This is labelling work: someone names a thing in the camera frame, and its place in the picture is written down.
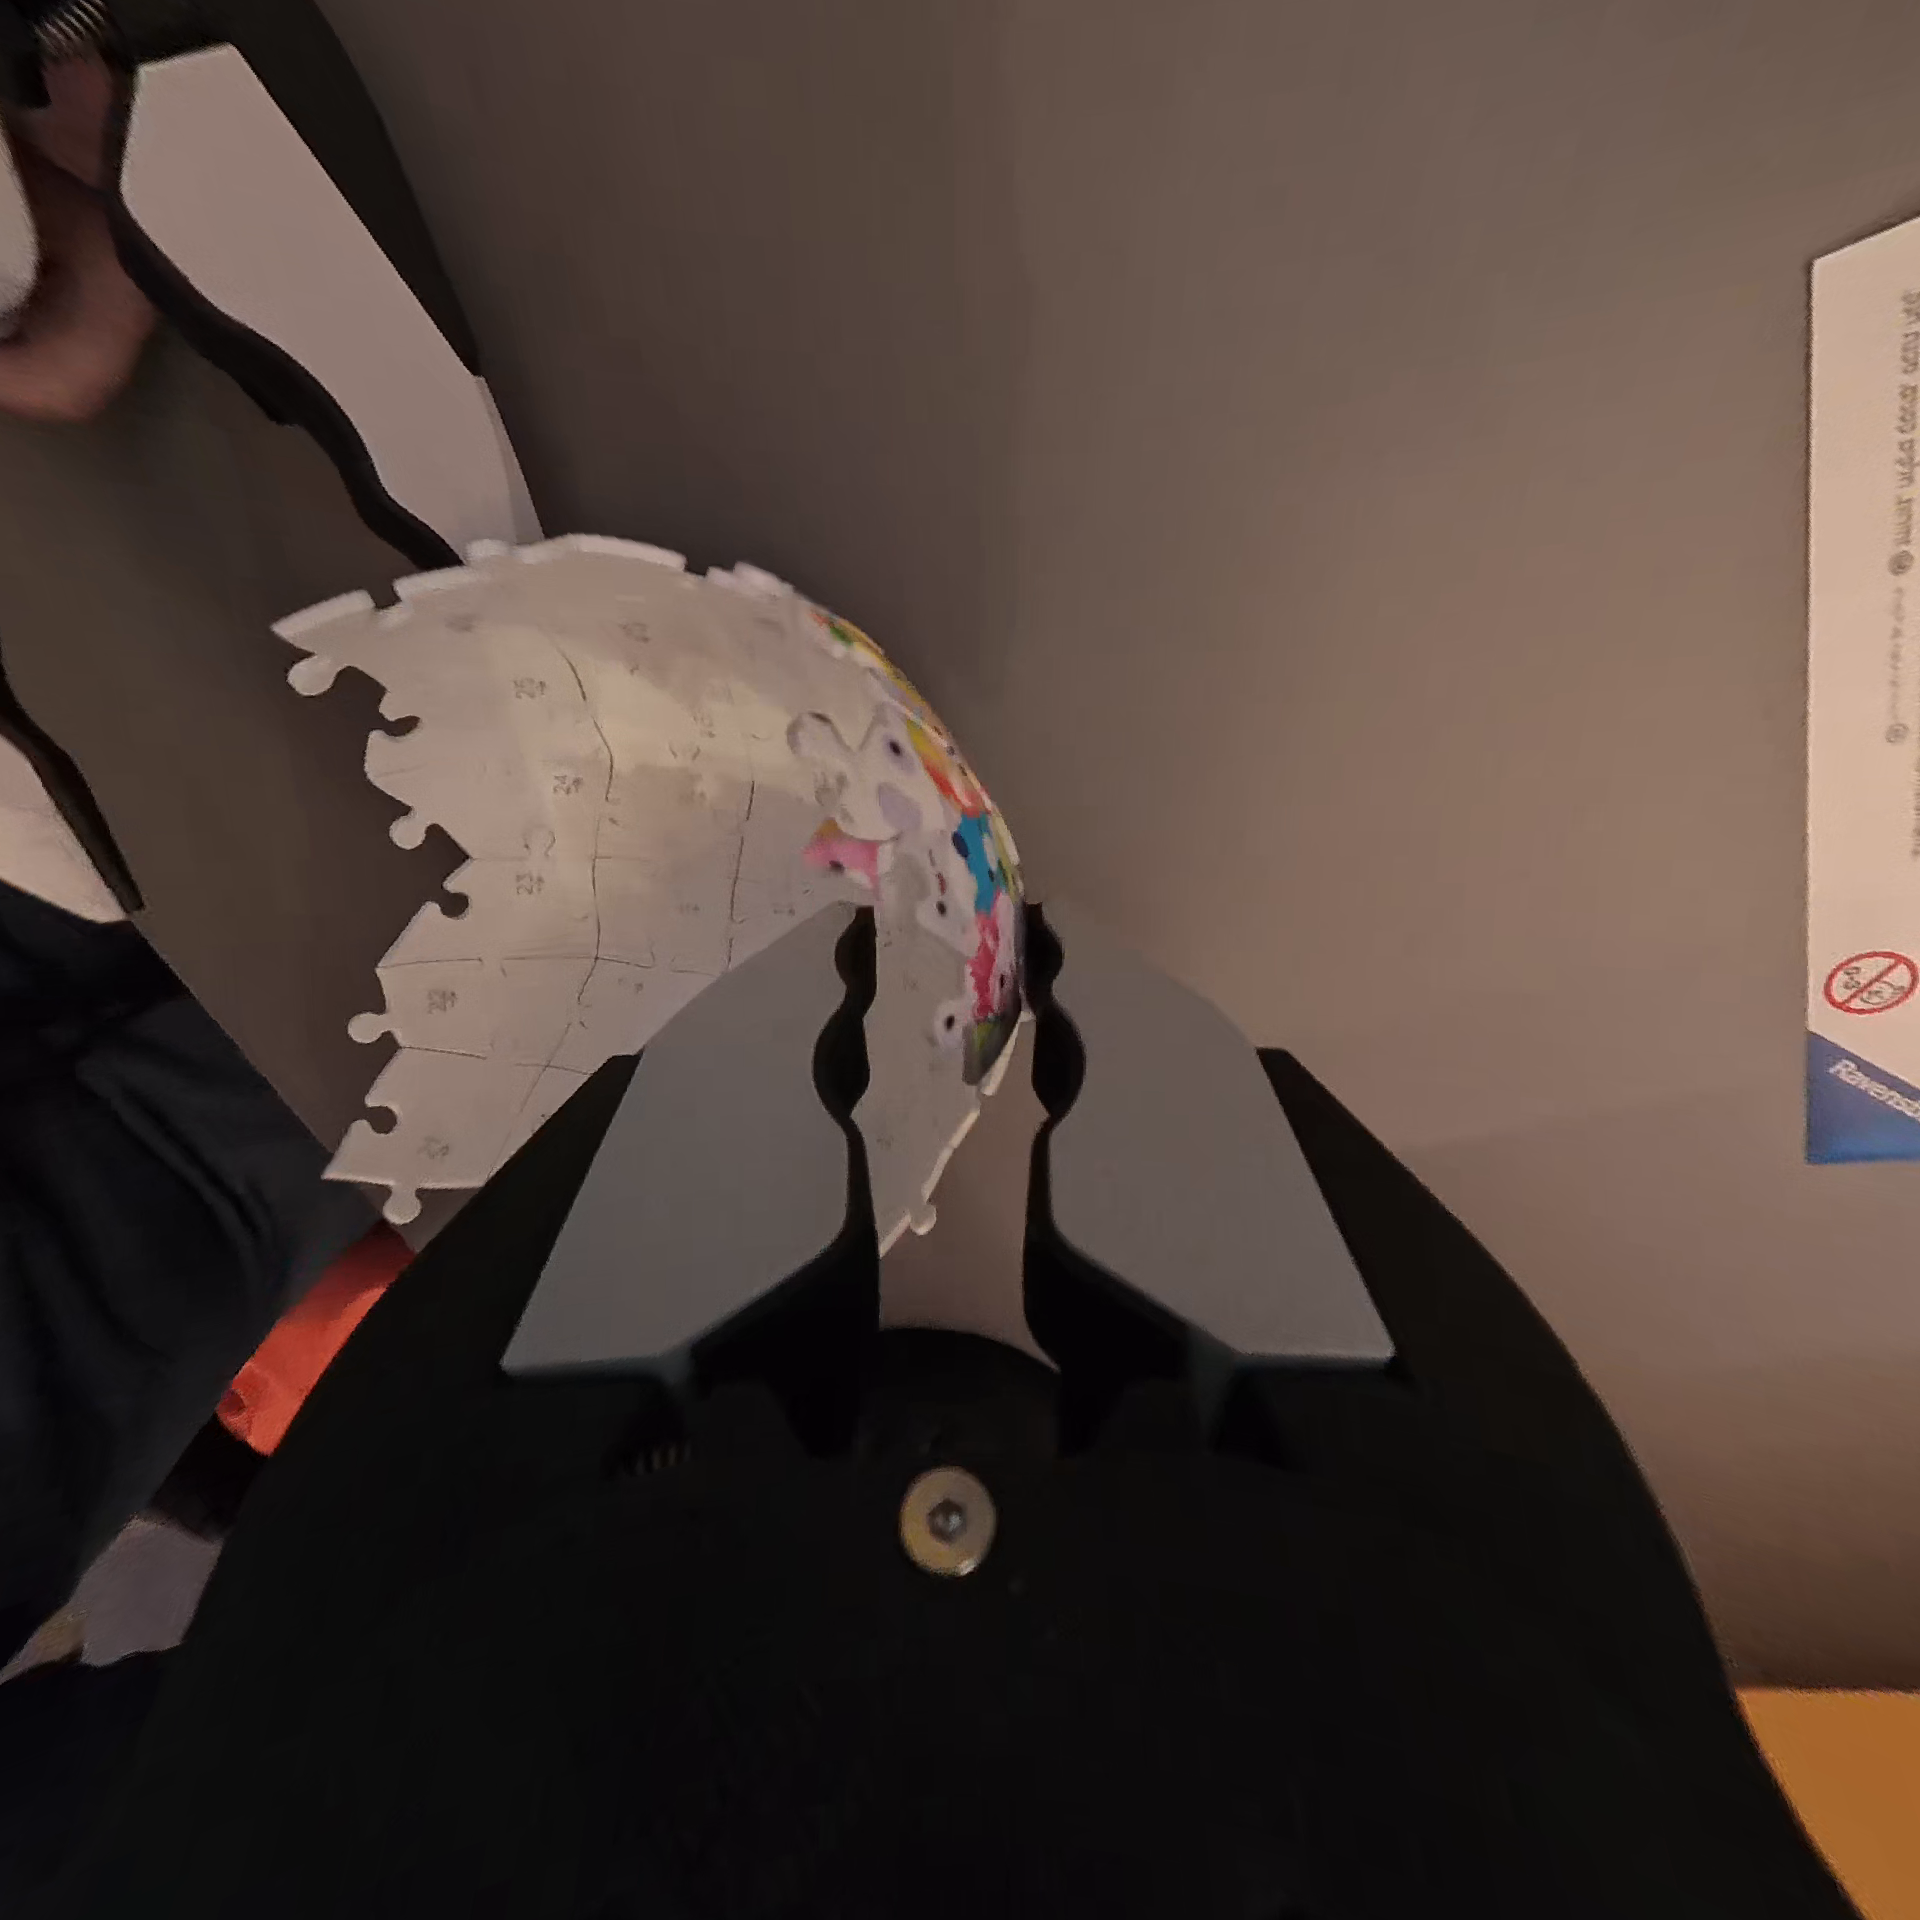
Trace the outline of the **white instruction leaflet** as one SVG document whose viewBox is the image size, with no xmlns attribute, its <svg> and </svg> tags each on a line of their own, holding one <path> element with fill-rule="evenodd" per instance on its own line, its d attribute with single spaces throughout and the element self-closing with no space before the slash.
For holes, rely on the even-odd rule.
<svg viewBox="0 0 1920 1920">
<path fill-rule="evenodd" d="M 1805 1158 L 1918 1158 L 1918 222 L 1808 281 Z"/>
</svg>

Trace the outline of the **yellow plastic bin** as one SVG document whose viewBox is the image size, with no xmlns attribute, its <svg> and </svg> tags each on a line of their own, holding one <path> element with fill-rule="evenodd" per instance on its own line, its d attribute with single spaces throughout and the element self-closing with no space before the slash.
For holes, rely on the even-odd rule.
<svg viewBox="0 0 1920 1920">
<path fill-rule="evenodd" d="M 1864 1917 L 1918 1916 L 1918 1694 L 1741 1686 L 1757 1747 Z"/>
</svg>

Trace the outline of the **person's dark clothing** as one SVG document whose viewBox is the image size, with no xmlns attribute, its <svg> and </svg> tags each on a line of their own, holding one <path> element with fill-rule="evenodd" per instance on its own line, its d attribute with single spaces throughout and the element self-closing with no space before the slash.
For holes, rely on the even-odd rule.
<svg viewBox="0 0 1920 1920">
<path fill-rule="evenodd" d="M 375 1228 L 124 922 L 1 889 L 1 1659 Z"/>
</svg>

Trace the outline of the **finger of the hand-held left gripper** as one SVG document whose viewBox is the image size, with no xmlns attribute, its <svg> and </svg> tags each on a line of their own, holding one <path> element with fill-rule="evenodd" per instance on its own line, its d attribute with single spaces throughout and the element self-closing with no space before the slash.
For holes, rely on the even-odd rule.
<svg viewBox="0 0 1920 1920">
<path fill-rule="evenodd" d="M 232 49 L 128 76 L 109 213 L 135 283 L 194 352 L 304 433 L 416 569 L 538 539 L 471 374 Z"/>
<path fill-rule="evenodd" d="M 77 764 L 1 676 L 1 881 L 89 924 L 145 906 Z"/>
</svg>

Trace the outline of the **partly built puzzle ball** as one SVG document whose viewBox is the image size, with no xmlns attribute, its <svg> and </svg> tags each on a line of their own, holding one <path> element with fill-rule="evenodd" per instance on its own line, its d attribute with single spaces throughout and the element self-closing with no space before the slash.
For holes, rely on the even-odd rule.
<svg viewBox="0 0 1920 1920">
<path fill-rule="evenodd" d="M 954 737 L 852 622 L 753 566 L 590 534 L 273 624 L 318 698 L 380 686 L 365 777 L 391 840 L 441 830 L 461 908 L 422 904 L 351 1041 L 391 1041 L 327 1166 L 407 1230 L 471 1194 L 616 1053 L 830 906 L 874 917 L 854 1106 L 879 1251 L 934 1194 L 1023 1017 L 1017 842 Z"/>
</svg>

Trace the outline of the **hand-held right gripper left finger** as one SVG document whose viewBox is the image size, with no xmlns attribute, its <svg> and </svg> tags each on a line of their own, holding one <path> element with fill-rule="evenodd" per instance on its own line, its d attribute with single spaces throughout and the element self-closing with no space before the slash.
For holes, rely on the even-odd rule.
<svg viewBox="0 0 1920 1920">
<path fill-rule="evenodd" d="M 508 1376 L 764 1389 L 809 1449 L 857 1426 L 879 1237 L 854 1106 L 874 918 L 832 904 L 637 1056 L 517 1331 Z"/>
</svg>

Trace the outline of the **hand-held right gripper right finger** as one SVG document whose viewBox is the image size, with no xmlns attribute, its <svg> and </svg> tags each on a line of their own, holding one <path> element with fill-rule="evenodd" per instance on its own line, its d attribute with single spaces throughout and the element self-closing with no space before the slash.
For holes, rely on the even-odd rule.
<svg viewBox="0 0 1920 1920">
<path fill-rule="evenodd" d="M 1237 1022 L 1063 900 L 1023 960 L 1023 1321 L 1060 1452 L 1272 1454 L 1279 1396 L 1392 1393 L 1396 1342 Z"/>
</svg>

